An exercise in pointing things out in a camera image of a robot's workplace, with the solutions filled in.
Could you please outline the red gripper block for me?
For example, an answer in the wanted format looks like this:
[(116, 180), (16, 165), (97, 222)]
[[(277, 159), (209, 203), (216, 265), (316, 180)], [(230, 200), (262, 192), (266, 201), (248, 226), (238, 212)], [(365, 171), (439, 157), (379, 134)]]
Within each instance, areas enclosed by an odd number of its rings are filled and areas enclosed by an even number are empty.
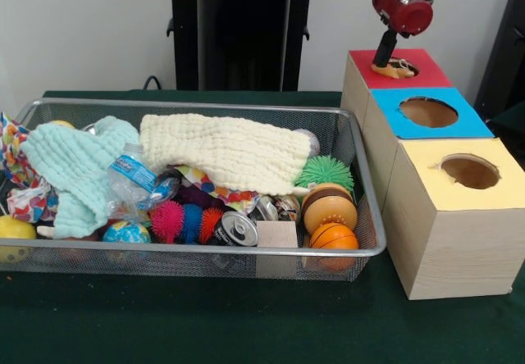
[(372, 0), (381, 20), (392, 30), (381, 37), (372, 63), (387, 66), (397, 44), (397, 34), (415, 36), (425, 31), (433, 19), (432, 0)]

